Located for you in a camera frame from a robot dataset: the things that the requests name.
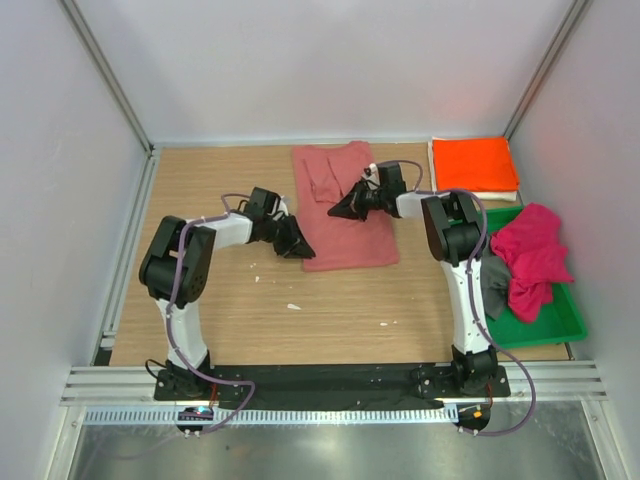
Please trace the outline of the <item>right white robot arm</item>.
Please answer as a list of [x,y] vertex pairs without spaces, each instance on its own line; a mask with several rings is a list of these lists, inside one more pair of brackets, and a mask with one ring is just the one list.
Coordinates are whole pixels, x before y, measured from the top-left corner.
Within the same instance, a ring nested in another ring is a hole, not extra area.
[[450,381],[472,396],[498,372],[497,348],[488,333],[481,288],[482,254],[488,240],[482,202],[467,190],[408,189],[404,160],[364,168],[349,192],[328,210],[332,217],[364,222],[374,211],[397,219],[419,218],[432,257],[445,275],[454,319]]

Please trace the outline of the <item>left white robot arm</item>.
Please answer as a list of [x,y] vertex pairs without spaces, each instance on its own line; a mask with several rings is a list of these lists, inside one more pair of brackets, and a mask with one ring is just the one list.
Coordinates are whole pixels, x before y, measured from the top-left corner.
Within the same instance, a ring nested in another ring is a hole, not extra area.
[[221,200],[225,212],[220,216],[164,217],[139,269],[168,341],[167,360],[153,374],[156,400],[199,400],[222,383],[213,377],[199,308],[216,251],[264,242],[282,258],[315,257],[281,195],[256,187],[248,195],[229,193]]

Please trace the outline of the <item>salmon pink t shirt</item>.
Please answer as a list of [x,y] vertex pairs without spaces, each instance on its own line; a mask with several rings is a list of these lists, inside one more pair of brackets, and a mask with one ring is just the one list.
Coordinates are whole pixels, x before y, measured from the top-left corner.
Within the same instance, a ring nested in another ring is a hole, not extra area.
[[328,214],[374,162],[368,143],[353,141],[335,148],[296,146],[292,162],[297,222],[315,252],[314,258],[303,262],[304,272],[384,267],[399,262],[391,218],[385,213],[373,211],[366,221]]

